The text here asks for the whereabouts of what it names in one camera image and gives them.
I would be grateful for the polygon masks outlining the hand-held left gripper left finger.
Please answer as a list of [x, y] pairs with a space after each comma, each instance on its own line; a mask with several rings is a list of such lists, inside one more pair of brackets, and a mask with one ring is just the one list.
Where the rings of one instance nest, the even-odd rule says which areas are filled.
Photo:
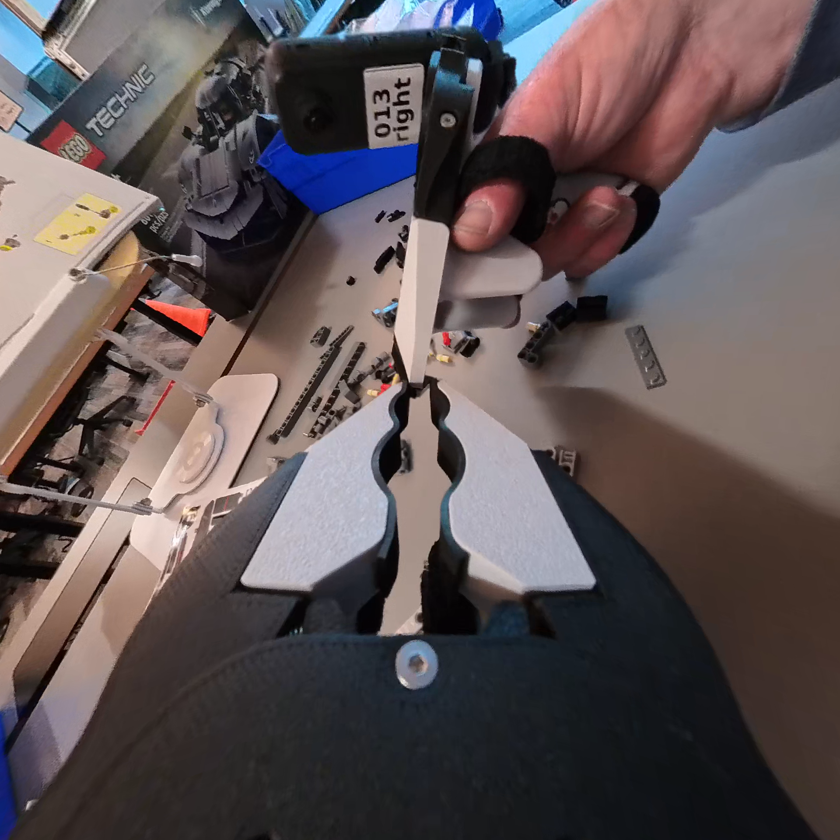
[[381, 631], [396, 580], [403, 386], [393, 385], [302, 457], [241, 575], [256, 592], [334, 601], [361, 634]]

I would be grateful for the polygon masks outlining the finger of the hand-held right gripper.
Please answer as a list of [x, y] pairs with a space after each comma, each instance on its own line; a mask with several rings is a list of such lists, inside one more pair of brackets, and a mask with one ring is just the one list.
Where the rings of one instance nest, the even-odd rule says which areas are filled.
[[410, 385], [421, 385], [445, 270], [449, 230], [445, 224], [424, 218], [413, 218], [409, 228], [394, 339], [404, 379]]

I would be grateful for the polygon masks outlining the person's right hand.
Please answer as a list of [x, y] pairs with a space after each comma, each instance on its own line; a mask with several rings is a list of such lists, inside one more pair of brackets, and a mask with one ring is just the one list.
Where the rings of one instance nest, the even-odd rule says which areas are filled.
[[557, 173], [623, 175], [662, 193], [709, 133], [767, 109], [815, 5], [595, 2], [514, 91], [484, 144], [530, 138]]

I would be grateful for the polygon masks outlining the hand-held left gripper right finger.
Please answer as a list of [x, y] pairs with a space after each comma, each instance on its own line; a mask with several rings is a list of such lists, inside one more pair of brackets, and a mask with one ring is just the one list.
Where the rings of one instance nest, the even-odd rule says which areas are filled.
[[590, 593], [595, 575], [540, 462], [519, 436], [442, 381], [429, 387], [449, 479], [421, 580], [426, 634], [476, 634], [499, 606]]

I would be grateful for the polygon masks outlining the metal stand rod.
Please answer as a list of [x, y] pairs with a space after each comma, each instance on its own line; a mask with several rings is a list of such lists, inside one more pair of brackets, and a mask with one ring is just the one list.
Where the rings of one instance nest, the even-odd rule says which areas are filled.
[[132, 504], [108, 502], [87, 497], [73, 496], [71, 494], [62, 493], [55, 490], [48, 490], [30, 486], [20, 486], [11, 483], [5, 479], [1, 481], [1, 491], [5, 494], [13, 496], [36, 497], [41, 500], [56, 501], [89, 508], [101, 508], [108, 509], [111, 511], [126, 512], [131, 513], [135, 516], [149, 517], [158, 516], [165, 513], [164, 508], [153, 507], [151, 505], [150, 499], [135, 501]]
[[199, 386], [190, 382], [182, 372], [167, 367], [153, 356], [142, 351], [135, 344], [125, 339], [120, 333], [100, 328], [95, 332], [96, 338], [101, 341], [108, 341], [116, 346], [124, 355], [142, 363], [145, 367], [156, 371], [161, 378], [178, 384], [186, 393], [192, 396], [197, 406], [214, 404], [212, 396], [202, 390]]

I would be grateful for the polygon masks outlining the wooden side table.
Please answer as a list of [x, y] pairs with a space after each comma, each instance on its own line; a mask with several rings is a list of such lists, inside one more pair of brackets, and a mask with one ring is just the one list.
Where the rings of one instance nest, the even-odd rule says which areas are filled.
[[[99, 267], [140, 258], [140, 241], [129, 232]], [[99, 352], [95, 332], [115, 330], [151, 276], [152, 268], [144, 265], [83, 281], [62, 278], [40, 313], [3, 346], [2, 479], [11, 476]]]

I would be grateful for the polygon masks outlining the white flat stand base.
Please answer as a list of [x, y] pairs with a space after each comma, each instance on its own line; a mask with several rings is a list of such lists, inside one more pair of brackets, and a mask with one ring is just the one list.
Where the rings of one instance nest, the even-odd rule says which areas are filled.
[[132, 525], [130, 546], [160, 572], [185, 508], [222, 494], [234, 479], [279, 390], [271, 373], [221, 377], [196, 409], [150, 493], [153, 512]]

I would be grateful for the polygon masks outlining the white box with yellow label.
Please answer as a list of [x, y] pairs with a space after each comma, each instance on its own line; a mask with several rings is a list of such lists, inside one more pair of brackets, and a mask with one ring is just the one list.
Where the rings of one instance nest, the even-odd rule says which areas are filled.
[[1, 338], [20, 333], [69, 273], [94, 265], [157, 196], [22, 140], [1, 137]]

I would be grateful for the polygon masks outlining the long grey lego plate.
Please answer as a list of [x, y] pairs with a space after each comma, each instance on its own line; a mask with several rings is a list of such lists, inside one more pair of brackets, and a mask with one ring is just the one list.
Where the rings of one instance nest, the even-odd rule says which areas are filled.
[[625, 336], [645, 387], [654, 390], [667, 384], [667, 377], [644, 325], [625, 329]]

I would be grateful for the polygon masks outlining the thin metal rod white tip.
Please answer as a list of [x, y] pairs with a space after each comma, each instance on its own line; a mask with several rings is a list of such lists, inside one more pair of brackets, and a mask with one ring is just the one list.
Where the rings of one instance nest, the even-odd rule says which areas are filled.
[[68, 277], [71, 278], [73, 281], [83, 281], [88, 277], [93, 276], [105, 276], [109, 273], [113, 273], [115, 271], [120, 271], [124, 269], [134, 268], [136, 266], [144, 266], [148, 265], [152, 262], [164, 262], [169, 264], [180, 264], [183, 266], [190, 266], [193, 268], [201, 268], [203, 267], [203, 259], [199, 255], [180, 255], [180, 254], [173, 254], [173, 255], [148, 255], [141, 259], [136, 259], [129, 263], [121, 264], [118, 266], [111, 266], [111, 267], [100, 267], [100, 268], [73, 268], [70, 269], [68, 272]]

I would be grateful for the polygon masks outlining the group of grey lego beams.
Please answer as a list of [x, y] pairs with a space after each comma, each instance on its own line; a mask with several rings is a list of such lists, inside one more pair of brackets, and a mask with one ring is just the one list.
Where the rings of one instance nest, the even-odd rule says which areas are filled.
[[321, 326], [313, 334], [316, 367], [280, 425], [267, 435], [268, 443], [288, 439], [301, 423], [306, 439], [321, 438], [357, 413], [364, 396], [378, 396], [389, 385], [395, 372], [391, 355], [378, 353], [365, 362], [366, 342], [353, 340], [353, 332], [353, 325], [336, 333]]

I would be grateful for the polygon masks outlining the group of black lego panels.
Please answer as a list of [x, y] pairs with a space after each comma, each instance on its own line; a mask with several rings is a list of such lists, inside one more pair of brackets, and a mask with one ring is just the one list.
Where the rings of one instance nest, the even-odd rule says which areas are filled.
[[409, 227], [407, 222], [407, 212], [402, 209], [396, 209], [387, 213], [381, 211], [375, 218], [376, 223], [387, 222], [390, 225], [400, 223], [401, 226], [396, 232], [396, 240], [392, 245], [388, 245], [376, 258], [374, 262], [374, 272], [380, 275], [386, 267], [392, 262], [395, 262], [399, 268], [404, 267], [406, 258], [406, 247], [409, 239]]

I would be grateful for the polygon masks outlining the sticker sheet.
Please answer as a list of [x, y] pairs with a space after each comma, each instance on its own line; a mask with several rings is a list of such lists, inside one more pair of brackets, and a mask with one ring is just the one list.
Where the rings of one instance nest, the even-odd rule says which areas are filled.
[[171, 546], [166, 557], [160, 583], [164, 583], [183, 562], [194, 545], [200, 543], [239, 504], [241, 504], [266, 478], [230, 489], [225, 495], [214, 497], [185, 507], [176, 523]]

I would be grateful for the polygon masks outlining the blue plastic bin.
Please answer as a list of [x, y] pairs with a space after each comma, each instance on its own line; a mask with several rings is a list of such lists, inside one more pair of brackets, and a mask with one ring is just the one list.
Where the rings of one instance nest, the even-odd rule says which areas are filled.
[[315, 214], [324, 214], [358, 198], [414, 176], [417, 144], [304, 155], [286, 142], [279, 123], [254, 113], [259, 141], [257, 169], [272, 197], [294, 196]]

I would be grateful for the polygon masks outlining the short dark grey lego beam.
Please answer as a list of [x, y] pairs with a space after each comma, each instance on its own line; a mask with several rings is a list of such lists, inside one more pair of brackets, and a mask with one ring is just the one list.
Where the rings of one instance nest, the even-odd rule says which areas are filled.
[[519, 361], [530, 367], [538, 367], [542, 363], [545, 346], [554, 336], [554, 326], [550, 320], [539, 323], [528, 322], [528, 339], [518, 352]]

